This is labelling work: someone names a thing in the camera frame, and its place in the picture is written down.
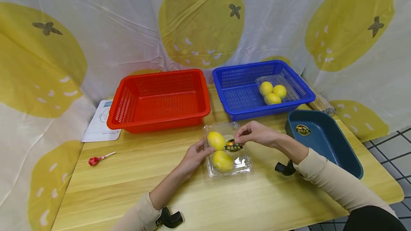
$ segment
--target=floor tile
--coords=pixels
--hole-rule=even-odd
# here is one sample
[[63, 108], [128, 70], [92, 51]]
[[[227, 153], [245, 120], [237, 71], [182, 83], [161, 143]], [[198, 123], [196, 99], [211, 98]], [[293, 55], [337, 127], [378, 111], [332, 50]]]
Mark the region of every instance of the floor tile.
[[411, 219], [403, 219], [400, 221], [405, 226], [406, 230], [411, 230]]
[[323, 224], [321, 223], [323, 231], [335, 231], [334, 224]]
[[398, 180], [400, 183], [402, 190], [404, 191], [404, 196], [411, 196], [411, 184], [405, 179]]
[[403, 203], [391, 204], [390, 207], [395, 211], [397, 217], [411, 217], [411, 210], [409, 210]]
[[411, 198], [405, 198], [402, 202], [411, 210]]
[[335, 224], [336, 231], [343, 231], [345, 224]]
[[402, 129], [400, 129], [399, 131], [401, 132], [401, 133], [403, 133], [404, 131], [407, 131], [408, 129], [410, 129], [411, 128], [411, 126], [406, 126], [405, 128], [402, 128]]
[[392, 159], [403, 155], [404, 153], [411, 152], [411, 143], [403, 136], [397, 136], [378, 145], [378, 149], [386, 156], [386, 158]]
[[309, 231], [309, 228], [308, 226], [305, 226], [305, 227], [294, 229], [294, 231]]
[[365, 146], [365, 148], [367, 148], [367, 149], [374, 146], [370, 141], [364, 142], [364, 143], [362, 143], [362, 144], [363, 144], [363, 145]]
[[392, 163], [384, 163], [382, 165], [389, 172], [389, 174], [392, 175], [393, 178], [403, 178], [403, 175], [401, 175], [401, 173], [397, 171], [397, 169], [394, 167], [394, 165], [392, 165]]
[[348, 220], [348, 216], [345, 216], [345, 217], [337, 218], [334, 221], [335, 222], [347, 222], [347, 220]]
[[315, 224], [310, 226], [313, 231], [322, 231], [320, 224]]
[[377, 148], [373, 147], [370, 149], [370, 153], [372, 153], [372, 155], [374, 155], [374, 157], [380, 162], [382, 163], [383, 161], [386, 161], [387, 159], [384, 157], [384, 155], [382, 155], [382, 153], [380, 153], [378, 151]]
[[404, 137], [408, 138], [409, 141], [411, 141], [411, 130], [407, 131], [406, 133], [403, 134]]
[[371, 141], [376, 145], [376, 144], [379, 144], [379, 143], [381, 143], [381, 142], [383, 142], [383, 141], [386, 141], [387, 139], [390, 139], [391, 137], [397, 136], [397, 135], [398, 135], [398, 132], [395, 131], [395, 132], [390, 133], [390, 134], [388, 134], [388, 135], [386, 135], [386, 136], [384, 136], [384, 137], [379, 137], [379, 138], [373, 139], [373, 140], [371, 140]]
[[391, 162], [403, 175], [411, 175], [411, 154], [402, 156]]

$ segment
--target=beige sleeve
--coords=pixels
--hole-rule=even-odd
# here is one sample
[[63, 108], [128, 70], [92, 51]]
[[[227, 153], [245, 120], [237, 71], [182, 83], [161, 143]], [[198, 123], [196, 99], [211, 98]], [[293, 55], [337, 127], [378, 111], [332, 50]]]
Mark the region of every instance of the beige sleeve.
[[294, 164], [294, 168], [305, 180], [324, 190], [349, 213], [364, 206], [377, 206], [397, 217], [394, 210], [359, 179], [311, 148], [308, 156], [300, 164]]
[[111, 228], [111, 231], [152, 231], [156, 230], [155, 221], [161, 211], [154, 209], [149, 193], [129, 209], [123, 217]]

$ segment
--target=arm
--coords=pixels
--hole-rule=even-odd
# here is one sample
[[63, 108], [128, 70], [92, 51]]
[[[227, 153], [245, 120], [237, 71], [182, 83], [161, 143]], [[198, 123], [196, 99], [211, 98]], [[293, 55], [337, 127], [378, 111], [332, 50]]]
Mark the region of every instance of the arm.
[[360, 180], [292, 137], [256, 121], [241, 127], [235, 136], [236, 142], [254, 141], [284, 153], [305, 180], [324, 190], [348, 212], [364, 206], [377, 206], [397, 217], [389, 205]]
[[144, 194], [111, 230], [152, 231], [157, 229], [155, 222], [160, 217], [162, 208], [166, 206], [178, 188], [194, 174], [206, 156], [213, 152], [213, 147], [204, 149], [203, 140], [190, 146], [181, 163], [150, 193]]

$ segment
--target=table surface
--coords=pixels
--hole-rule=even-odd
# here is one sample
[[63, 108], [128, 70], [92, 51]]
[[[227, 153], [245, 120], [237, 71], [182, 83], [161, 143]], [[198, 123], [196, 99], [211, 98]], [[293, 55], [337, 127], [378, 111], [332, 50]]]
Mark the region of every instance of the table surface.
[[[215, 87], [209, 85], [209, 91], [212, 111], [204, 125], [229, 122]], [[299, 109], [310, 108], [302, 105]], [[255, 120], [284, 133], [286, 117], [279, 114]], [[400, 185], [341, 120], [334, 118], [364, 168], [362, 182], [389, 204], [402, 201]], [[202, 128], [143, 134], [122, 131], [116, 141], [85, 143], [52, 230], [110, 229], [202, 138]], [[290, 230], [348, 215], [300, 175], [286, 177], [274, 171], [278, 161], [288, 161], [279, 151], [253, 142], [247, 143], [247, 150], [253, 161], [251, 172], [213, 179], [203, 163], [179, 189], [168, 203], [172, 213], [180, 211], [184, 216], [176, 230]], [[89, 158], [113, 151], [117, 153], [97, 166], [87, 164]], [[168, 228], [160, 226], [159, 230]]]

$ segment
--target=hand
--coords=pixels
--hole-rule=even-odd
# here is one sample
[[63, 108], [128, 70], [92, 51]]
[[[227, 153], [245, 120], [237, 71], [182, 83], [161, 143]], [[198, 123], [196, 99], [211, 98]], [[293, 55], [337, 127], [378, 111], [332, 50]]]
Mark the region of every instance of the hand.
[[253, 120], [238, 129], [234, 135], [234, 140], [241, 144], [253, 141], [266, 147], [278, 148], [278, 142], [284, 136], [287, 135]]
[[183, 175], [186, 180], [189, 179], [201, 162], [213, 152], [214, 147], [204, 149], [204, 140], [201, 139], [188, 148], [181, 163], [176, 167], [176, 171]]

